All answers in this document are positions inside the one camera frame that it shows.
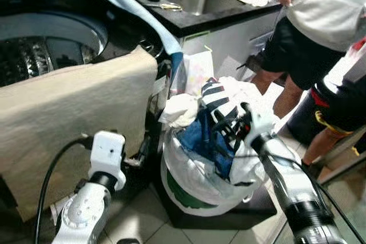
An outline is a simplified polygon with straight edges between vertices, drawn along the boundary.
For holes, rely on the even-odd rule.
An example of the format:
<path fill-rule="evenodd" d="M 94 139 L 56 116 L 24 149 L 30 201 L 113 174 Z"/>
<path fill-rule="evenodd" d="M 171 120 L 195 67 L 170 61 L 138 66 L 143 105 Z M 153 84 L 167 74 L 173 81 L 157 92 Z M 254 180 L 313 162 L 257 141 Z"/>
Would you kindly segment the white garment with black stripes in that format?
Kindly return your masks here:
<path fill-rule="evenodd" d="M 201 89 L 200 101 L 211 115 L 222 113 L 237 117 L 245 105 L 269 109 L 256 85 L 232 77 L 210 78 Z"/>

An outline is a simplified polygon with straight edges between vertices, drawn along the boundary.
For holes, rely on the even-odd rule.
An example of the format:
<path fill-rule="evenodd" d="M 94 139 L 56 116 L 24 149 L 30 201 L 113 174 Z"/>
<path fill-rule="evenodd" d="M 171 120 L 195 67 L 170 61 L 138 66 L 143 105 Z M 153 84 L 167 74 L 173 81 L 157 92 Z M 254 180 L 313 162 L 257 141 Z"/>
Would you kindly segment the black top-loading washing machine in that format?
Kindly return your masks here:
<path fill-rule="evenodd" d="M 145 50 L 157 61 L 151 100 L 167 73 L 168 55 L 144 20 L 108 0 L 0 0 L 0 87 L 72 66 L 102 63 Z M 23 223 L 0 176 L 0 222 Z"/>

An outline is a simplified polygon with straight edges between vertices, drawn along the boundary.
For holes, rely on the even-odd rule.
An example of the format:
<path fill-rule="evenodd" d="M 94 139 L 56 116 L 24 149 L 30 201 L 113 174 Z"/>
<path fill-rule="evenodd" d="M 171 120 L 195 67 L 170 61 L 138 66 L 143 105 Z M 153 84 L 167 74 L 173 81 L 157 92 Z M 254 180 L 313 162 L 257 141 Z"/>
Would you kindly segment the blue denim jeans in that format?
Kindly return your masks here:
<path fill-rule="evenodd" d="M 238 149 L 244 147 L 244 141 L 227 143 L 212 127 L 215 120 L 209 111 L 202 109 L 196 120 L 176 134 L 178 141 L 185 150 L 203 157 L 214 164 L 214 173 L 225 181 L 230 181 L 233 160 Z"/>

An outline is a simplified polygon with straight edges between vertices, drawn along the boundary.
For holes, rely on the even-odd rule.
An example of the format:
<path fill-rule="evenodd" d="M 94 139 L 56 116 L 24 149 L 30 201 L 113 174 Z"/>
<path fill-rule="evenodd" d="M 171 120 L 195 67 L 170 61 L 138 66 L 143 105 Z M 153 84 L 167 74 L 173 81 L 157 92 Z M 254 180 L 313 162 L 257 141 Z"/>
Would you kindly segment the white and green laundry basket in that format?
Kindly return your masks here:
<path fill-rule="evenodd" d="M 223 215 L 241 202 L 253 199 L 254 192 L 268 179 L 261 162 L 246 149 L 248 158 L 234 161 L 234 181 L 248 186 L 235 186 L 215 173 L 212 161 L 183 148 L 176 137 L 178 131 L 167 130 L 162 135 L 162 155 L 167 173 L 194 202 L 184 202 L 185 196 L 174 196 L 173 203 L 184 213 L 214 217 Z"/>

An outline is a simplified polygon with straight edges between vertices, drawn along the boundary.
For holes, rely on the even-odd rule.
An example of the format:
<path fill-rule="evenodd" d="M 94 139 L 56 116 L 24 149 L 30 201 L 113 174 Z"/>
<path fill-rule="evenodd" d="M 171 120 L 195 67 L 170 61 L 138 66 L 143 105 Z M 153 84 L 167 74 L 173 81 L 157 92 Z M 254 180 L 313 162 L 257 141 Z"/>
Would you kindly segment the white paper bag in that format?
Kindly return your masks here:
<path fill-rule="evenodd" d="M 183 92 L 200 96 L 204 84 L 214 77 L 213 56 L 210 50 L 185 54 L 183 59 L 185 82 Z"/>

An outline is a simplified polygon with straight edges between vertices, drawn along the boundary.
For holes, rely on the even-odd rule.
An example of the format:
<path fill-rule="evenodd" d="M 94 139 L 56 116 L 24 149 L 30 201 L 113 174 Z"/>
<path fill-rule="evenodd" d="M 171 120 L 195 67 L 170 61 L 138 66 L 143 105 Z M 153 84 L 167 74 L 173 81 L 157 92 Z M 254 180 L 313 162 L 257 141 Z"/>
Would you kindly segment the beige towel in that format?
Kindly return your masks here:
<path fill-rule="evenodd" d="M 0 176 L 22 221 L 35 216 L 47 166 L 81 134 L 115 130 L 126 155 L 143 142 L 157 61 L 141 48 L 0 87 Z"/>

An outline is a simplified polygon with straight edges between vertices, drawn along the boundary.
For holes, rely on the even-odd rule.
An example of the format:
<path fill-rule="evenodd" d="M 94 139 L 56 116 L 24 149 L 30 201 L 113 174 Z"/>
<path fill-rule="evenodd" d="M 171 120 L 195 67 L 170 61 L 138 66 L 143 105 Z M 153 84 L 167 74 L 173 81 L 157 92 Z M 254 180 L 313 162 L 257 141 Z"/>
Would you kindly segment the black stand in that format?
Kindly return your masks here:
<path fill-rule="evenodd" d="M 259 187 L 249 202 L 240 203 L 227 213 L 218 216 L 186 214 L 173 204 L 161 182 L 153 182 L 152 189 L 160 198 L 170 223 L 178 229 L 251 229 L 278 213 L 265 186 Z"/>

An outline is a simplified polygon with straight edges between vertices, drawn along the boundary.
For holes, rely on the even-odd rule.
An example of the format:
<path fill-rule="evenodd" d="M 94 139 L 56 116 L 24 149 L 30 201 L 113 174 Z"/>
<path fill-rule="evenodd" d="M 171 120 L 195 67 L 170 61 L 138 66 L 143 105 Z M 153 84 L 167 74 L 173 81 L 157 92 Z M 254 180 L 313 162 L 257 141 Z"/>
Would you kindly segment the person in red-trimmed black shorts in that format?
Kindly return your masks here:
<path fill-rule="evenodd" d="M 346 53 L 345 63 L 339 62 L 324 79 L 323 91 L 333 96 L 323 98 L 316 93 L 315 119 L 324 126 L 309 144 L 301 160 L 310 167 L 327 154 L 341 139 L 351 136 L 366 123 L 366 37 L 354 43 Z"/>

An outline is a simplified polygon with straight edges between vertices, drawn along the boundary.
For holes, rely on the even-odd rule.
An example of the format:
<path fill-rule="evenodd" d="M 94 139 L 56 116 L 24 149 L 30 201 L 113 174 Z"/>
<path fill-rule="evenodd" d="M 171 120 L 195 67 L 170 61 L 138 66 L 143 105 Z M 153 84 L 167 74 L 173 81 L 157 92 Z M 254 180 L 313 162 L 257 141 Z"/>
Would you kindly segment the scissors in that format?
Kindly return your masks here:
<path fill-rule="evenodd" d="M 170 10 L 170 11 L 183 11 L 182 6 L 176 3 L 150 3 L 150 4 L 144 4 L 144 6 L 151 8 L 160 8 L 163 10 Z"/>

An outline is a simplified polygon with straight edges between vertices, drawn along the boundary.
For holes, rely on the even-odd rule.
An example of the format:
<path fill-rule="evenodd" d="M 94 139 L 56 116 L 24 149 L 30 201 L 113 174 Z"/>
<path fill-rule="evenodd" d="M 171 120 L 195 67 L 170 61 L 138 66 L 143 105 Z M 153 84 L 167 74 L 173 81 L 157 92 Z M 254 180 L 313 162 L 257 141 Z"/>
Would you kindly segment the light blue cloth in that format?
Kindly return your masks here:
<path fill-rule="evenodd" d="M 183 61 L 185 54 L 183 54 L 182 48 L 176 36 L 168 30 L 155 16 L 153 16 L 145 7 L 138 3 L 136 0 L 108 0 L 110 3 L 115 4 L 118 8 L 121 8 L 129 13 L 144 20 L 160 38 L 163 48 L 170 56 L 172 61 L 172 69 L 170 70 L 170 77 L 175 77 L 180 68 L 180 64 Z"/>

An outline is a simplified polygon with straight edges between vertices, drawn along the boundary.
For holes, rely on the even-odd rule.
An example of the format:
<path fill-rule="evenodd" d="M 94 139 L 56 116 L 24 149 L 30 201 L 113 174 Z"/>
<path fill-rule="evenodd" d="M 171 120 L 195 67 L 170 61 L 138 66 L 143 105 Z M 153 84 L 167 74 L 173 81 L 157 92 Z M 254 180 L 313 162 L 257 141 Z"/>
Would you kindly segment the person in white hoodie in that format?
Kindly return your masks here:
<path fill-rule="evenodd" d="M 285 16 L 266 43 L 253 83 L 264 94 L 275 79 L 286 76 L 273 105 L 274 114 L 283 118 L 364 37 L 366 0 L 278 1 Z"/>

